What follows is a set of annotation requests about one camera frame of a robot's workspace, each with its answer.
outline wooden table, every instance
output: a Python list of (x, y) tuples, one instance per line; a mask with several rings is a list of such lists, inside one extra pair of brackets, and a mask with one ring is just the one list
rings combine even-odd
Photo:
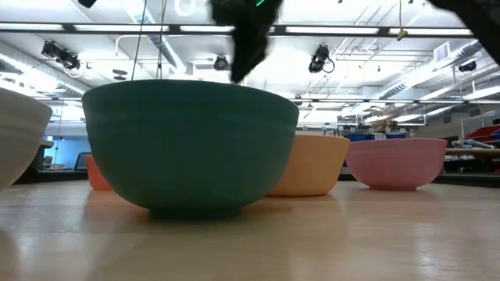
[(86, 181), (0, 193), (0, 280), (497, 280), (500, 190), (429, 185), (267, 198), (220, 222), (161, 222)]

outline spotlight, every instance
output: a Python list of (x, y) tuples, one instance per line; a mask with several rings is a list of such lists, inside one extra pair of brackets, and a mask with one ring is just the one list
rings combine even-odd
[(59, 47), (55, 42), (46, 41), (41, 50), (41, 54), (49, 59), (55, 58), (55, 61), (62, 64), (65, 69), (79, 69), (80, 60), (78, 54), (68, 52), (68, 50)]
[(229, 68), (229, 62), (225, 55), (218, 55), (216, 61), (213, 63), (213, 68), (217, 71), (227, 70)]
[[(330, 61), (334, 68), (331, 71), (326, 71), (324, 69), (325, 64)], [(332, 73), (335, 70), (335, 64), (330, 59), (330, 51), (328, 50), (327, 45), (320, 45), (316, 49), (316, 52), (311, 58), (311, 63), (309, 64), (309, 72), (310, 73), (318, 73), (320, 71), (324, 71), (326, 73)]]
[(476, 61), (472, 61), (469, 63), (466, 63), (464, 65), (459, 66), (459, 72), (464, 73), (464, 72), (469, 72), (476, 70), (477, 64)]
[(55, 59), (56, 62), (62, 64), (65, 69), (79, 69), (80, 68), (80, 61), (78, 60), (78, 54), (70, 54), (66, 50), (62, 50), (59, 53), (59, 56), (57, 59)]

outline peach bowl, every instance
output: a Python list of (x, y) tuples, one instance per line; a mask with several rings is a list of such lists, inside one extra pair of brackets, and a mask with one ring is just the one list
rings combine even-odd
[(343, 137), (297, 135), (287, 167), (268, 194), (276, 197), (320, 196), (337, 183), (350, 141)]
[(347, 165), (372, 190), (416, 190), (441, 171), (446, 140), (367, 140), (351, 144)]

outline black cable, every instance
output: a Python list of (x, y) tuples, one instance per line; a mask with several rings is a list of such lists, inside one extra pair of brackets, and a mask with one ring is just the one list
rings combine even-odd
[(132, 69), (132, 77), (130, 78), (130, 80), (134, 79), (135, 66), (138, 63), (139, 48), (141, 47), (142, 27), (144, 26), (144, 18), (146, 16), (146, 7), (148, 7), (148, 0), (144, 1), (144, 9), (142, 10), (142, 19), (141, 19), (141, 29), (139, 30), (139, 39), (137, 40), (137, 48), (135, 49), (134, 69)]
[[(30, 69), (28, 69), (28, 70), (26, 70), (26, 71), (29, 71), (29, 70), (32, 70), (32, 69), (36, 69), (37, 67), (41, 66), (41, 65), (42, 65), (42, 64), (44, 64), (45, 62), (48, 62), (48, 61), (49, 61), (49, 60), (51, 60), (51, 59), (52, 59), (52, 58), (50, 58), (50, 59), (44, 59), (44, 60), (40, 61), (37, 65), (35, 65), (35, 66), (31, 67)], [(26, 71), (22, 71), (22, 72), (20, 72), (20, 73), (17, 73), (17, 75), (25, 74), (25, 73), (26, 73)]]
[[(163, 20), (165, 19), (166, 2), (167, 2), (167, 0), (162, 0), (162, 22), (161, 22), (162, 26), (161, 26), (161, 30), (159, 32), (159, 40), (162, 43), (163, 43)], [(163, 58), (162, 58), (162, 49), (160, 48), (158, 50), (158, 61), (157, 61), (157, 68), (156, 68), (156, 79), (158, 79), (158, 71), (159, 71), (159, 79), (163, 79), (162, 61), (163, 61)]]
[(323, 71), (326, 73), (332, 73), (335, 70), (335, 62), (328, 57), (328, 60), (331, 62), (333, 68), (330, 71), (326, 71), (325, 68), (323, 67)]

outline fluorescent light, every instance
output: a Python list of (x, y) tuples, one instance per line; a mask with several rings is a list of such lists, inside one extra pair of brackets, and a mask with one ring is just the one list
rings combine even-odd
[(447, 106), (447, 107), (444, 107), (444, 108), (440, 108), (440, 109), (436, 109), (434, 111), (431, 111), (431, 112), (427, 113), (426, 115), (428, 115), (428, 116), (435, 116), (435, 115), (437, 115), (437, 114), (439, 114), (441, 112), (447, 111), (448, 109), (450, 109), (452, 107), (453, 107), (453, 105), (450, 105), (450, 106)]
[(0, 23), (1, 30), (64, 30), (62, 24), (49, 23)]
[(500, 101), (470, 101), (470, 102), (481, 105), (500, 105)]
[(287, 27), (289, 33), (311, 34), (377, 34), (374, 27)]
[(363, 102), (362, 99), (328, 99), (328, 98), (320, 98), (318, 101), (320, 102)]
[(398, 126), (426, 126), (424, 123), (398, 123)]
[(234, 27), (218, 26), (180, 26), (180, 31), (184, 32), (230, 32)]
[(460, 103), (463, 103), (463, 101), (446, 101), (446, 100), (433, 101), (433, 100), (426, 100), (426, 101), (420, 101), (420, 103), (425, 103), (425, 104), (460, 104)]
[(494, 86), (494, 87), (489, 87), (486, 89), (475, 91), (472, 94), (468, 94), (467, 96), (465, 96), (463, 98), (466, 100), (472, 100), (472, 99), (487, 97), (487, 96), (492, 95), (492, 94), (497, 94), (498, 92), (500, 92), (500, 86)]
[(432, 93), (430, 93), (430, 94), (426, 94), (426, 95), (424, 95), (423, 97), (421, 97), (420, 99), (421, 99), (421, 100), (424, 100), (424, 101), (425, 101), (425, 100), (430, 100), (430, 99), (432, 99), (432, 98), (437, 98), (437, 97), (439, 97), (440, 95), (442, 95), (442, 94), (444, 94), (444, 93), (446, 93), (446, 92), (448, 92), (448, 91), (449, 91), (449, 90), (447, 90), (447, 89), (440, 89), (440, 90), (434, 91), (434, 92), (432, 92)]
[(385, 115), (385, 116), (371, 116), (365, 119), (365, 123), (372, 123), (380, 120), (385, 120), (387, 118), (391, 117), (390, 115)]
[[(102, 32), (139, 32), (141, 31), (140, 24), (75, 24), (75, 30), (79, 31), (102, 31)], [(158, 24), (145, 24), (142, 26), (142, 31), (145, 32), (160, 32), (162, 26)], [(163, 31), (168, 31), (168, 26), (163, 26)]]
[[(391, 28), (390, 35), (398, 35), (399, 28)], [(409, 35), (473, 35), (472, 31), (466, 28), (405, 28)]]
[(399, 104), (407, 104), (407, 103), (413, 103), (414, 101), (411, 100), (370, 100), (370, 102), (373, 103), (399, 103)]
[(399, 116), (398, 118), (394, 118), (393, 121), (405, 122), (405, 121), (409, 121), (411, 119), (419, 118), (421, 116), (422, 116), (421, 114), (408, 114), (407, 116)]
[(61, 101), (81, 101), (81, 98), (59, 98)]

